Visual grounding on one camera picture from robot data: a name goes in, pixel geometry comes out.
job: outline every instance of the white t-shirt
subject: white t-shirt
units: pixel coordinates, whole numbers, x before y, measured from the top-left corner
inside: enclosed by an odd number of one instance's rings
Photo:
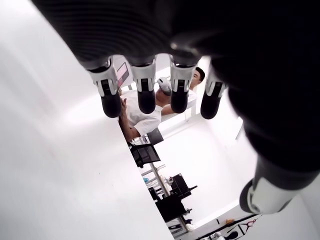
[[[156,105],[152,113],[145,114],[139,108],[137,90],[123,91],[120,97],[126,99],[125,113],[130,128],[135,128],[142,136],[159,126],[163,107]]]

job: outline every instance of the computer monitor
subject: computer monitor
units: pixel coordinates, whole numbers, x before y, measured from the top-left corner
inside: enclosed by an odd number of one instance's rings
[[[124,81],[129,77],[129,70],[126,62],[124,62],[116,71],[116,77],[118,79],[118,87],[120,88]]]

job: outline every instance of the black equipment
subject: black equipment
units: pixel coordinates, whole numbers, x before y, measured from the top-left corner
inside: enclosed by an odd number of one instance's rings
[[[171,194],[176,194],[180,199],[184,199],[191,195],[191,190],[197,188],[198,186],[194,186],[189,188],[186,184],[184,178],[182,177],[181,173],[171,177],[170,179],[173,180],[171,184],[172,190],[170,191]]]
[[[127,142],[136,165],[143,168],[144,164],[159,162],[160,158],[152,144],[133,145]]]
[[[155,205],[166,223],[187,213],[180,198],[176,194],[157,201]]]

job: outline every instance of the man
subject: man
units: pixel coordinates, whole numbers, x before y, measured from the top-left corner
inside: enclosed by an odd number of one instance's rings
[[[192,78],[189,92],[188,92],[188,103],[197,99],[197,94],[193,90],[196,86],[202,83],[202,81],[205,79],[205,76],[206,76],[205,72],[200,67],[197,66],[194,70],[193,78]],[[172,110],[170,105],[165,106],[161,111],[162,116],[174,114],[174,113],[175,112]]]
[[[125,140],[131,141],[152,132],[161,123],[161,111],[171,102],[171,91],[163,91],[160,87],[155,93],[155,110],[150,114],[141,112],[136,90],[121,94],[121,114],[119,125]]]

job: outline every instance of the robotic hand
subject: robotic hand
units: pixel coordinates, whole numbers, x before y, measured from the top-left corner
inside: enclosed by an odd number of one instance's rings
[[[227,84],[230,102],[258,153],[255,176],[240,196],[243,210],[277,213],[319,174],[320,116],[313,107],[320,96],[316,7],[204,0],[196,5],[180,0],[32,1],[89,72],[111,118],[121,111],[113,55],[130,63],[139,107],[146,114],[155,109],[156,54],[172,56],[171,108],[176,113],[186,109],[198,60],[211,56],[218,79],[210,70],[201,114],[206,119],[216,115]],[[191,17],[195,7],[201,8],[196,20]]]

